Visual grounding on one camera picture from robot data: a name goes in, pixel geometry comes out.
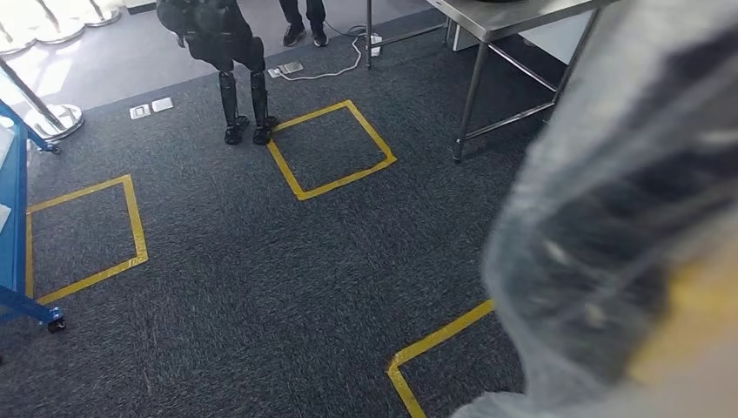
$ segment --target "person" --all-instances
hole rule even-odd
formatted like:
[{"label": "person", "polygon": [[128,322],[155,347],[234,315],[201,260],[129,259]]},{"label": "person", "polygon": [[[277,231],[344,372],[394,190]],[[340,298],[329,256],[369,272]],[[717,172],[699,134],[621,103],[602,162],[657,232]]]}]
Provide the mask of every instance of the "person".
[{"label": "person", "polygon": [[179,46],[185,41],[190,55],[218,69],[220,97],[225,113],[225,142],[239,144],[249,119],[238,115],[233,61],[251,71],[252,104],[256,129],[253,143],[267,145],[277,119],[269,116],[264,70],[264,43],[254,37],[237,0],[157,0],[157,17],[177,34]]},{"label": "person", "polygon": [[[279,0],[285,19],[290,25],[287,27],[285,37],[282,38],[284,46],[293,46],[305,36],[305,24],[299,13],[298,0]],[[328,36],[325,35],[323,22],[325,21],[325,7],[323,0],[307,0],[307,20],[310,21],[312,30],[312,43],[322,48],[328,45]]]}]

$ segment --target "white power strip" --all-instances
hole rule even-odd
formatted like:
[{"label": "white power strip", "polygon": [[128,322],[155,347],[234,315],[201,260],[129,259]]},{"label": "white power strip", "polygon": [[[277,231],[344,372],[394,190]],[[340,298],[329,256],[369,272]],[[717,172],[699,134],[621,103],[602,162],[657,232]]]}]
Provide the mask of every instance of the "white power strip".
[{"label": "white power strip", "polygon": [[301,63],[295,61],[294,63],[277,65],[274,68],[270,68],[269,75],[272,78],[282,77],[285,74],[292,74],[293,72],[302,71],[304,67]]},{"label": "white power strip", "polygon": [[[382,37],[379,35],[372,35],[372,44],[378,44],[382,42]],[[378,57],[380,52],[382,51],[382,47],[378,46],[375,48],[372,48],[372,57]]]}]

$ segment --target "black robot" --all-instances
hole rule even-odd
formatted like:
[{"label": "black robot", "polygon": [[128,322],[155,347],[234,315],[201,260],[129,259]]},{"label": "black robot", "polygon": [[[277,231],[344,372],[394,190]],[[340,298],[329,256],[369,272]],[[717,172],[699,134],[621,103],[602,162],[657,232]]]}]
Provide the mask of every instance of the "black robot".
[{"label": "black robot", "polygon": [[220,71],[220,95],[227,123],[225,142],[230,145],[241,142],[249,124],[246,116],[238,115],[233,61],[251,71],[256,119],[253,142],[268,144],[277,119],[270,117],[267,110],[264,43],[260,37],[252,35],[236,0],[157,0],[157,16],[166,29],[177,34],[180,47],[184,48],[186,41],[193,58],[210,63]]}]

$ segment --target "floor socket cover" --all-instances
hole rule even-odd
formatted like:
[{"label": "floor socket cover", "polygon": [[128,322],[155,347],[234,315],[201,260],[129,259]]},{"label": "floor socket cover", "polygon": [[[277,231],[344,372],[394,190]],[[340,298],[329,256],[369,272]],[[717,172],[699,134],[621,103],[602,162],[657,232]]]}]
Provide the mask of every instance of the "floor socket cover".
[{"label": "floor socket cover", "polygon": [[129,109],[129,112],[131,113],[131,119],[133,120],[145,118],[151,115],[151,111],[149,110],[149,105],[147,104],[141,104],[140,106],[131,107]]},{"label": "floor socket cover", "polygon": [[171,102],[171,98],[162,98],[151,102],[151,108],[154,111],[165,111],[172,107],[174,107],[174,104]]}]

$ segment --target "floor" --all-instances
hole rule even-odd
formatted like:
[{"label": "floor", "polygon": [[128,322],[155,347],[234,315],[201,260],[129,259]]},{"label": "floor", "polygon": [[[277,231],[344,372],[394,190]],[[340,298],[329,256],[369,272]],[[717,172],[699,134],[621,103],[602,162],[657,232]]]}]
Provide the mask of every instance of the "floor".
[{"label": "floor", "polygon": [[[378,30],[441,20],[427,10]],[[267,63],[329,71],[351,60],[351,41]],[[500,46],[560,78],[561,63],[520,39]],[[69,325],[48,335],[23,318],[2,324],[0,416],[430,418],[483,391],[520,391],[494,313],[399,367],[421,412],[387,374],[395,354],[486,303],[480,253],[545,125],[537,115],[508,126],[453,164],[474,58],[436,32],[385,48],[372,71],[270,79],[282,121],[342,104],[275,132],[270,149],[223,144],[215,74],[89,109],[61,155],[31,154],[29,201],[115,181],[30,216],[34,296]],[[246,71],[235,72],[251,114]],[[551,97],[498,57],[483,80],[474,126]],[[130,119],[131,106],[162,97],[174,109]],[[391,164],[300,200],[277,152],[306,191]]]},{"label": "floor", "polygon": [[[253,32],[264,39],[265,54],[286,51],[282,46],[286,23],[279,3],[238,3]],[[300,3],[303,10],[305,2]],[[366,20],[363,0],[325,0],[324,4],[326,20],[337,30],[348,30]],[[376,0],[373,15],[377,23],[382,23],[428,7],[425,0]],[[338,35],[327,27],[326,33]],[[352,54],[350,48],[346,50],[347,56]],[[8,59],[8,63],[45,102],[72,104],[83,110],[214,72],[210,65],[192,59],[187,50],[178,47],[176,38],[161,25],[155,12],[134,16],[124,13],[113,25],[87,28],[75,42],[38,45]],[[0,78],[0,98],[24,109],[23,98],[4,78]]]}]

